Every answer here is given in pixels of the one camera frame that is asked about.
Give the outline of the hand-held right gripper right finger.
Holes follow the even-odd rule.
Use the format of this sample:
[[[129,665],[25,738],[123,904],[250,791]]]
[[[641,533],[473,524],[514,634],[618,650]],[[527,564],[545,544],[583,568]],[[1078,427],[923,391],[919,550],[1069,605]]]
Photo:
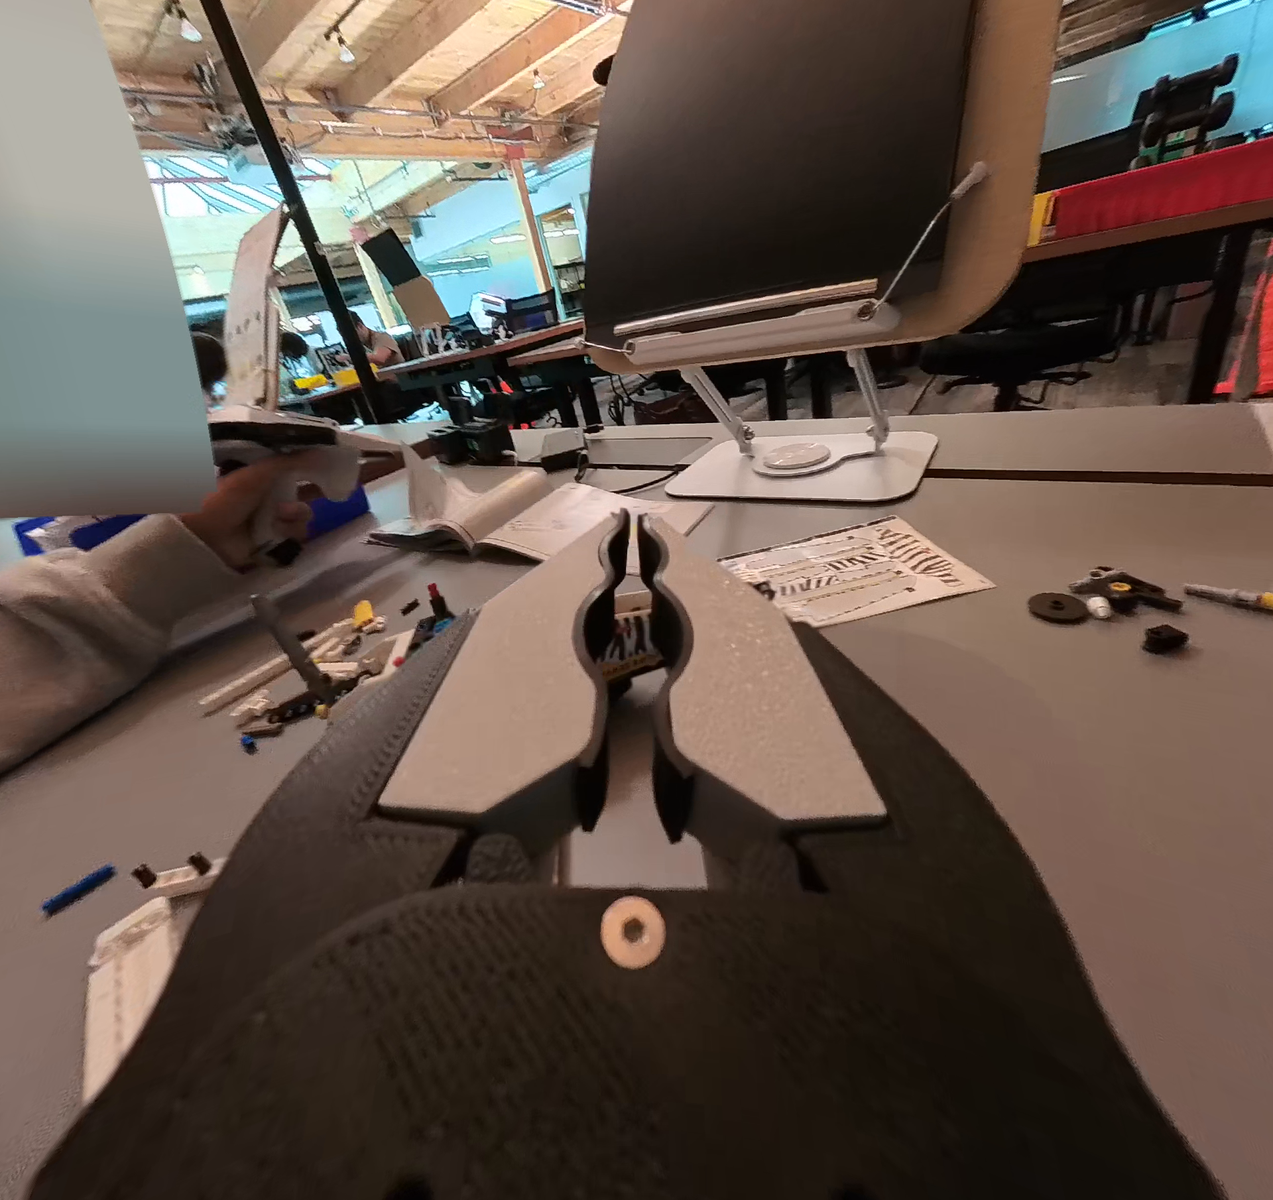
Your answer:
[[[652,792],[670,842],[791,842],[881,825],[868,775],[792,625],[770,598],[639,518],[650,636]]]

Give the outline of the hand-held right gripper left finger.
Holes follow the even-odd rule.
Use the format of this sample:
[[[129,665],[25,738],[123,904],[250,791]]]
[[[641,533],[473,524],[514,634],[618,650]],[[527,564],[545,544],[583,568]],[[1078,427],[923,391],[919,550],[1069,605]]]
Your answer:
[[[485,603],[455,651],[379,810],[470,832],[590,831],[608,786],[600,658],[626,575],[617,510]]]

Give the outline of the zebra striped lego helicopter model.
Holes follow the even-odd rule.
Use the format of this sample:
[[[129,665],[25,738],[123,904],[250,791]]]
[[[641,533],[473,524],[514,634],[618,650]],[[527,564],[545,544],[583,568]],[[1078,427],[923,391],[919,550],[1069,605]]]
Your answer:
[[[391,636],[386,629],[358,634],[353,632],[350,618],[303,641],[312,667],[328,681],[330,699],[311,687],[292,697],[277,697],[274,684],[279,677],[217,713],[228,713],[243,748],[277,737],[307,719],[328,724],[335,721],[351,709],[354,699],[388,683],[408,661],[437,643],[453,625],[455,618],[444,605],[440,590],[435,586],[429,590],[431,615],[408,630]],[[652,641],[651,616],[652,598],[647,591],[621,593],[615,600],[611,638],[601,655],[603,677],[611,688],[623,691],[637,676],[664,667],[665,661]]]

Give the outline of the lego instruction booklet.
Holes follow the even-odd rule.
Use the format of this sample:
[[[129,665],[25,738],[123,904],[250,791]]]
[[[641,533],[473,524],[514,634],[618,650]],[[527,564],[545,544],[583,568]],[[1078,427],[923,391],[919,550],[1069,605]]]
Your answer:
[[[506,551],[534,562],[626,511],[630,520],[652,514],[679,533],[690,533],[711,511],[708,503],[652,502],[583,482],[554,486],[535,467],[507,470],[487,489],[474,489],[442,471],[433,459],[405,450],[408,515],[380,524],[368,542],[400,550]]]

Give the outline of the person's left forearm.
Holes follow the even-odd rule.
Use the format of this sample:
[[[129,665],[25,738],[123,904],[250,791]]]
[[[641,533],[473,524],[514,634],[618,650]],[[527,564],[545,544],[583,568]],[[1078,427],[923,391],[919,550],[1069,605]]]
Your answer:
[[[1,771],[136,688],[176,627],[231,596],[239,573],[174,515],[90,551],[32,556],[1,576]]]

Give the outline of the blue storage bin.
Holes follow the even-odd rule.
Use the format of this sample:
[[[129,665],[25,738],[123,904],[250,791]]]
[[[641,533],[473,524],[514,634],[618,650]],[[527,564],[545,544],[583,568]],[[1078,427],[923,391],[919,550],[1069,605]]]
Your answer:
[[[325,535],[369,511],[369,499],[361,486],[341,502],[318,497],[310,503],[308,538]],[[36,557],[66,549],[91,551],[144,518],[144,515],[39,517],[17,520],[11,528],[22,554]]]

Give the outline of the white printed board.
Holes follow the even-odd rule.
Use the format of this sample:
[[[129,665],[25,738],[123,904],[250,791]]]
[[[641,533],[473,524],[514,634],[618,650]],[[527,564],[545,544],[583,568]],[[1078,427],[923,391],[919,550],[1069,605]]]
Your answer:
[[[288,206],[278,206],[245,233],[236,250],[223,320],[227,405],[278,409],[279,308],[274,262],[289,218]]]

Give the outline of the black charger box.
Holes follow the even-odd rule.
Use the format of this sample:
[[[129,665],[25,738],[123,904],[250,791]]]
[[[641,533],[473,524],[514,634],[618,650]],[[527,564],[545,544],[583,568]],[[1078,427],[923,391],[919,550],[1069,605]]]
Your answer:
[[[429,456],[448,466],[500,466],[516,462],[510,427],[491,419],[441,426],[430,434],[424,448]]]

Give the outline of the black and tan board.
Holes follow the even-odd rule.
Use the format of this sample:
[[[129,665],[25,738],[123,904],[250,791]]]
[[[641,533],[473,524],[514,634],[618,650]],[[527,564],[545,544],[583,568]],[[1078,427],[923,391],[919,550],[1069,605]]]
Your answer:
[[[388,283],[393,298],[413,329],[449,323],[447,307],[435,287],[394,229],[365,236],[361,247]]]

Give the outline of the zebra sticker sheet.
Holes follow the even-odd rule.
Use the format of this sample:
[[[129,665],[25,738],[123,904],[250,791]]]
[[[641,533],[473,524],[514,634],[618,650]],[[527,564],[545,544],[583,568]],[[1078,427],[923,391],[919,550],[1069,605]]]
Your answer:
[[[896,515],[719,562],[770,600],[789,622],[813,629],[995,586]]]

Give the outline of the silver tablet stand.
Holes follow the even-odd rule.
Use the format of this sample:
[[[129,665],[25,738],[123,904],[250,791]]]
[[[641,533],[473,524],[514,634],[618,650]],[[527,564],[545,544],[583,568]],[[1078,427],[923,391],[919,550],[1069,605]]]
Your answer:
[[[698,305],[615,322],[612,334],[635,365],[675,369],[730,432],[666,486],[669,497],[697,502],[894,503],[923,479],[936,437],[890,441],[890,420],[865,348],[865,334],[890,333],[900,323],[894,290],[921,247],[950,209],[991,173],[975,162],[947,193],[907,254],[894,279],[876,297],[867,282],[843,282]],[[858,434],[805,438],[758,437],[706,373],[711,362],[746,352],[843,351],[867,401],[869,427]]]

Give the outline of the black metal pole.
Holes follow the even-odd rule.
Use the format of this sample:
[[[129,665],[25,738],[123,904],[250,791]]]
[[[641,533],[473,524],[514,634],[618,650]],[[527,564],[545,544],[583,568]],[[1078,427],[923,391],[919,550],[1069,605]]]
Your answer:
[[[271,121],[268,109],[250,69],[243,47],[234,30],[231,16],[223,0],[199,0],[207,16],[216,45],[227,65],[231,81],[238,91],[246,116],[263,146],[271,173],[278,182],[283,203],[290,211],[292,224],[310,260],[317,283],[319,285],[326,305],[336,320],[343,345],[357,373],[359,392],[368,416],[375,423],[388,423],[390,410],[383,398],[380,384],[372,370],[366,351],[361,344],[359,333],[353,315],[343,298],[341,286],[326,257],[326,250],[310,217],[310,209],[296,182],[290,159],[286,156],[278,132]]]

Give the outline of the black office chair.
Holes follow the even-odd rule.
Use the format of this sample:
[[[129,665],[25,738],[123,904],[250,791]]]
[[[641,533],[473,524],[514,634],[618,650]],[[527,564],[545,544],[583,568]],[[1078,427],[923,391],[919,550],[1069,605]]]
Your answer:
[[[957,387],[990,387],[992,412],[1045,410],[1052,385],[1091,379],[1088,365],[1118,351],[1113,314],[1062,323],[958,333],[922,345],[918,367],[939,379],[939,394]]]

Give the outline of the red storage bin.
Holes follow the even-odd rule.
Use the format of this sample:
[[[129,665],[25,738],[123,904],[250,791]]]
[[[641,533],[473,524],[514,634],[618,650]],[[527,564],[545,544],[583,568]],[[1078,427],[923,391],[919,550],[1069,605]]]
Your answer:
[[[1052,193],[1049,240],[1252,204],[1272,197],[1272,137]]]

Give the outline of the black dumbbell rack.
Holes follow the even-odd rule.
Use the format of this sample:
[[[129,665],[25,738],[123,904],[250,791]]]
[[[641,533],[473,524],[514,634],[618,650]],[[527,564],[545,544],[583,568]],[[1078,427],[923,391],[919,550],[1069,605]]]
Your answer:
[[[1132,127],[1138,155],[1128,170],[1146,168],[1208,150],[1208,138],[1233,116],[1236,95],[1229,88],[1240,54],[1186,76],[1160,77],[1138,98]]]

